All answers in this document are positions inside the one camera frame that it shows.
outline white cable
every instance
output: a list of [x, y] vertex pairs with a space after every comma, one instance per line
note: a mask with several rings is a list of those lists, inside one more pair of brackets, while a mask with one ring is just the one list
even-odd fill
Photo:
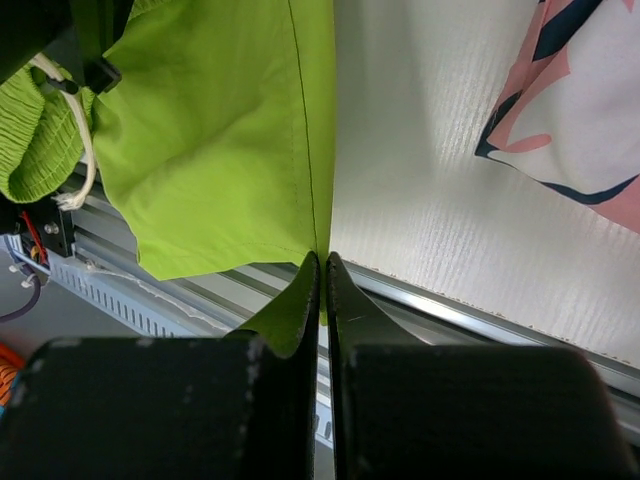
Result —
[[27, 277], [26, 280], [23, 280], [22, 283], [20, 284], [22, 286], [22, 288], [31, 288], [33, 287], [33, 279], [36, 277], [37, 275], [35, 273], [32, 273], [31, 275], [29, 275]]

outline pink patterned fabric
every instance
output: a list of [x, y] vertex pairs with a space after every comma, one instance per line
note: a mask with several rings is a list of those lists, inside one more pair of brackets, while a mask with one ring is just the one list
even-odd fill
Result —
[[538, 4], [476, 153], [640, 232], [634, 0]]

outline white cord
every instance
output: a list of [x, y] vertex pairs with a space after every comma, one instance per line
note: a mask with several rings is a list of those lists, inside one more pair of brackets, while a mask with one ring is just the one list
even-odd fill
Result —
[[[65, 80], [64, 76], [58, 70], [58, 68], [49, 60], [44, 54], [39, 53], [31, 59], [31, 65], [42, 70], [48, 77], [62, 82]], [[84, 108], [82, 107], [82, 99], [80, 92], [75, 95], [71, 95], [66, 92], [60, 92], [69, 104], [69, 108], [73, 113], [80, 137], [82, 138], [82, 144], [86, 153], [87, 162], [87, 176], [84, 180], [82, 188], [77, 192], [63, 193], [54, 197], [54, 200], [58, 203], [60, 210], [78, 210], [82, 207], [82, 204], [89, 195], [93, 181], [96, 178], [96, 157], [93, 151], [93, 142], [91, 140], [91, 131], [89, 130], [89, 124], [87, 123], [87, 117], [84, 114]]]
[[32, 273], [31, 275], [29, 275], [27, 277], [26, 280], [23, 280], [22, 283], [20, 283], [20, 285], [22, 286], [22, 288], [31, 288], [33, 287], [33, 279], [36, 277], [37, 275], [35, 273]]

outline navy blue stripe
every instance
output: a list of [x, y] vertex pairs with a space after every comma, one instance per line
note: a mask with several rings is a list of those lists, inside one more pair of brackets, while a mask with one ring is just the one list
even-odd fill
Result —
[[573, 188], [567, 187], [566, 185], [558, 185], [555, 183], [547, 183], [547, 182], [540, 182], [540, 183], [551, 188], [552, 190], [555, 190], [558, 193], [561, 193], [565, 197], [569, 197], [575, 200], [576, 202], [582, 203], [583, 205], [598, 205], [599, 203], [606, 202], [607, 200], [611, 200], [613, 197], [620, 194], [636, 178], [638, 178], [637, 175], [635, 177], [631, 177], [626, 182], [622, 182], [620, 185], [616, 185], [615, 187], [610, 188], [609, 190], [603, 190], [602, 192], [591, 193], [591, 194], [580, 193], [574, 190]]
[[504, 102], [498, 106], [496, 111], [491, 115], [491, 118], [485, 125], [482, 133], [480, 134], [480, 141], [478, 142], [478, 146], [476, 147], [476, 155], [479, 157], [489, 158], [489, 154], [494, 150], [498, 150], [496, 147], [491, 145], [487, 138], [491, 135], [491, 132], [496, 128], [496, 125], [502, 121], [504, 116], [513, 108], [518, 99], [522, 96], [522, 90], [514, 93], [509, 98], [507, 98]]
[[533, 61], [554, 55], [584, 25], [602, 0], [573, 0], [540, 30]]

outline green garment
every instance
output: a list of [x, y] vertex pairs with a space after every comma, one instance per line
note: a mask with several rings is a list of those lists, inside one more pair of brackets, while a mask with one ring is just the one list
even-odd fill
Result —
[[[324, 262], [332, 0], [136, 5], [148, 11], [106, 55], [123, 80], [94, 100], [92, 115], [103, 186], [137, 238], [141, 266], [168, 279], [299, 264], [309, 250]], [[70, 151], [80, 153], [76, 144]]]
[[[136, 0], [129, 18], [169, 0]], [[14, 203], [51, 194], [71, 175], [84, 149], [66, 100], [25, 65], [0, 85], [0, 193]], [[91, 128], [94, 95], [82, 90]]]

